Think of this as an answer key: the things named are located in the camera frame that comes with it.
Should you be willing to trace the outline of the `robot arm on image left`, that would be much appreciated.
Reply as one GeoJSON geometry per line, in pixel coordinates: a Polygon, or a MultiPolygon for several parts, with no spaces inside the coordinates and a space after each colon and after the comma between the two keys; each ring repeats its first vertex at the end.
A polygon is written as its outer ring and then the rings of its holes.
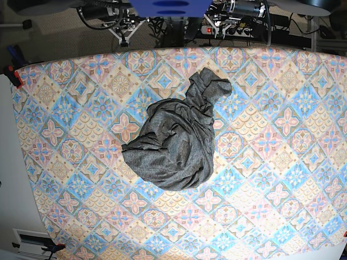
{"type": "Polygon", "coordinates": [[[127,1],[83,1],[76,10],[86,27],[109,31],[121,47],[129,46],[130,38],[145,22],[127,1]]]}

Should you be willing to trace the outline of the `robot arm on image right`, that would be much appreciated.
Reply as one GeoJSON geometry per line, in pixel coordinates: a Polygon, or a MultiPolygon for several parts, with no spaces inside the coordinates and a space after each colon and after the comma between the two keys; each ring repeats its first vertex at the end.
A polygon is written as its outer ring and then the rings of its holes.
{"type": "Polygon", "coordinates": [[[263,1],[212,1],[200,32],[222,39],[227,36],[263,39],[267,34],[266,15],[263,1]]]}

